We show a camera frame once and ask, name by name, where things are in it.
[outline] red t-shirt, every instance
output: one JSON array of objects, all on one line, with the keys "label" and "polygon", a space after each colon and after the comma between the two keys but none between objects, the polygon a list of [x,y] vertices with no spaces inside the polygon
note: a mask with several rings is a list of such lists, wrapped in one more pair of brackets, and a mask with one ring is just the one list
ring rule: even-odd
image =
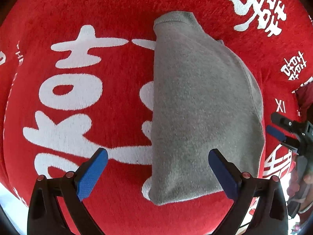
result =
[{"label": "red t-shirt", "polygon": [[[18,0],[0,27],[1,183],[29,204],[38,174],[63,176],[102,146],[110,159],[84,203],[106,234],[212,231],[232,204],[223,192],[165,206],[147,195],[153,22],[175,10],[242,58],[264,125],[275,111],[299,119],[292,91],[313,74],[313,33],[298,0]],[[260,175],[290,169],[266,135]]]}]

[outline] gray sweater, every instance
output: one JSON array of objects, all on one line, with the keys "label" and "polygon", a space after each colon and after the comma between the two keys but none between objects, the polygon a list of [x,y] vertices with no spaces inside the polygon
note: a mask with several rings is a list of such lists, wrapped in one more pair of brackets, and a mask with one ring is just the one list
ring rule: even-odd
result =
[{"label": "gray sweater", "polygon": [[221,191],[208,164],[213,148],[256,177],[264,135],[262,95],[253,75],[192,13],[165,14],[154,31],[152,202]]}]

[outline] white graphic print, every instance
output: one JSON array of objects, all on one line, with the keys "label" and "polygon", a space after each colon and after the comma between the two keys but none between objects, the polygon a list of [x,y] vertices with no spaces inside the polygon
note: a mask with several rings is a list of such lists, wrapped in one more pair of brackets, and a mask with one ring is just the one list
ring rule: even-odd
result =
[{"label": "white graphic print", "polygon": [[122,46],[126,43],[128,40],[120,38],[96,38],[93,26],[85,25],[80,29],[76,40],[53,44],[51,49],[54,51],[72,51],[68,58],[59,60],[55,64],[56,68],[80,68],[101,61],[100,57],[89,55],[89,49]]},{"label": "white graphic print", "polygon": [[247,0],[245,4],[241,0],[230,0],[234,4],[234,11],[237,15],[244,16],[247,15],[250,8],[254,10],[253,15],[245,22],[240,25],[234,26],[234,30],[243,32],[246,31],[250,23],[258,16],[258,29],[265,29],[265,32],[268,33],[268,37],[272,35],[279,35],[281,33],[281,28],[278,27],[278,20],[285,21],[287,19],[286,13],[284,13],[285,5],[281,5],[282,1],[279,0],[276,5],[277,0],[267,0],[266,2],[270,6],[270,10],[274,10],[274,14],[277,14],[277,21],[275,20],[275,15],[272,15],[272,11],[268,9],[262,9],[262,5],[265,0]]},{"label": "white graphic print", "polygon": [[264,172],[263,178],[270,178],[273,175],[276,175],[281,178],[281,175],[287,170],[289,172],[290,165],[292,162],[292,151],[289,149],[288,153],[283,157],[276,159],[276,152],[282,147],[279,144],[270,154],[270,156],[265,160],[264,163]]},{"label": "white graphic print", "polygon": [[[75,114],[55,124],[42,111],[36,111],[35,119],[38,130],[23,128],[24,137],[35,145],[85,158],[90,158],[99,147],[103,147],[108,151],[109,159],[127,164],[151,164],[151,146],[109,148],[85,138],[84,134],[90,130],[92,124],[90,117],[86,114]],[[149,126],[145,125],[143,129],[143,133],[150,138]]]},{"label": "white graphic print", "polygon": [[150,40],[143,40],[143,39],[132,39],[131,40],[132,43],[143,47],[143,48],[148,48],[151,50],[154,50],[155,46],[156,46],[156,42],[155,41],[150,41]]},{"label": "white graphic print", "polygon": [[313,76],[311,76],[306,82],[302,83],[300,85],[300,87],[306,86],[307,84],[313,82]]},{"label": "white graphic print", "polygon": [[276,112],[282,112],[282,113],[286,113],[286,109],[285,109],[285,102],[282,101],[282,100],[277,100],[275,98],[275,101],[276,101],[276,104],[277,104],[277,109],[276,109]]},{"label": "white graphic print", "polygon": [[299,56],[293,56],[289,62],[284,58],[285,64],[281,67],[281,72],[284,72],[289,79],[288,80],[295,80],[299,79],[299,74],[304,67],[306,67],[306,61],[303,58],[303,54],[298,51]]},{"label": "white graphic print", "polygon": [[47,153],[38,153],[35,157],[34,165],[37,174],[43,174],[48,179],[52,178],[48,172],[49,167],[61,169],[64,173],[78,169],[78,165],[70,160]]},{"label": "white graphic print", "polygon": [[[19,41],[18,41],[18,44],[16,45],[16,48],[19,50],[19,46],[18,45],[19,45]],[[21,66],[23,61],[24,61],[24,57],[23,57],[23,55],[21,55],[21,51],[18,51],[15,54],[18,57],[18,66]]]},{"label": "white graphic print", "polygon": [[[64,95],[56,95],[53,89],[71,85],[73,89]],[[90,74],[59,74],[48,78],[39,89],[42,104],[57,110],[80,110],[95,104],[102,94],[101,80]]]},{"label": "white graphic print", "polygon": [[[155,41],[133,39],[135,45],[154,50]],[[89,55],[90,48],[112,47],[124,45],[127,40],[118,38],[96,38],[92,26],[82,26],[79,36],[74,41],[61,42],[51,46],[54,51],[71,50],[68,58],[59,60],[57,68],[79,68],[98,63],[101,58]],[[55,87],[71,85],[72,90],[64,95],[53,93]],[[50,77],[42,83],[39,90],[39,99],[47,107],[57,110],[79,110],[95,104],[102,95],[102,82],[99,78],[89,74],[59,74]],[[153,110],[153,82],[146,83],[139,92],[140,100],[149,109]],[[84,135],[91,126],[92,121],[86,114],[72,115],[58,124],[54,123],[42,111],[35,112],[35,121],[38,129],[24,127],[23,135],[35,145],[46,147],[57,152],[63,152],[75,156],[90,158],[94,152],[103,147],[108,151],[109,159],[128,164],[151,165],[152,146],[124,146],[109,148],[88,140]],[[141,130],[151,139],[152,121],[145,121]],[[44,174],[51,178],[49,167],[55,167],[64,171],[76,170],[78,165],[70,160],[55,154],[38,153],[34,160],[34,166],[38,174]],[[151,178],[144,183],[148,191],[151,187]]]},{"label": "white graphic print", "polygon": [[0,65],[4,64],[5,63],[5,54],[0,51]]},{"label": "white graphic print", "polygon": [[15,192],[16,196],[18,197],[18,199],[19,199],[26,207],[28,207],[26,201],[25,201],[21,196],[18,195],[18,191],[16,190],[15,187],[13,187],[13,191]]}]

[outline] person's hand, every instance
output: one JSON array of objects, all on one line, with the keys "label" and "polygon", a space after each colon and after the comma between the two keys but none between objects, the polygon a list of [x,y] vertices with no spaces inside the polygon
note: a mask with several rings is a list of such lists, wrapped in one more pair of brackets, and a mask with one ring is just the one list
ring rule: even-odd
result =
[{"label": "person's hand", "polygon": [[[287,189],[287,194],[290,197],[293,197],[295,195],[295,193],[297,191],[299,191],[299,189],[300,189],[299,184],[297,184],[297,179],[298,179],[298,173],[296,170],[293,170],[291,172],[291,178],[289,180],[289,187]],[[303,177],[303,180],[305,183],[313,185],[313,172],[305,175]],[[309,193],[308,193],[307,197],[305,198],[305,200],[303,202],[301,202],[301,206],[300,206],[299,210],[301,211],[301,210],[305,209],[307,206],[309,206],[311,204],[311,202],[313,202],[313,186],[311,186]]]}]

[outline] metal screw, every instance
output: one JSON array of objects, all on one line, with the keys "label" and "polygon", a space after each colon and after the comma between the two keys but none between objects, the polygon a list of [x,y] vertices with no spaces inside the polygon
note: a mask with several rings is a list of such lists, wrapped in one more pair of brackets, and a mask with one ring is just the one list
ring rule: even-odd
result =
[{"label": "metal screw", "polygon": [[39,175],[38,177],[37,177],[37,180],[38,181],[41,181],[41,180],[43,180],[44,179],[44,175]]},{"label": "metal screw", "polygon": [[242,173],[242,176],[243,176],[245,179],[251,178],[251,174],[248,173],[248,172],[243,172],[243,173]]},{"label": "metal screw", "polygon": [[67,178],[72,178],[72,177],[74,176],[74,172],[73,172],[73,171],[68,171],[68,172],[65,174],[65,176],[66,176]]},{"label": "metal screw", "polygon": [[278,182],[278,181],[279,181],[279,177],[277,177],[277,176],[272,176],[272,180],[274,180],[275,182]]}]

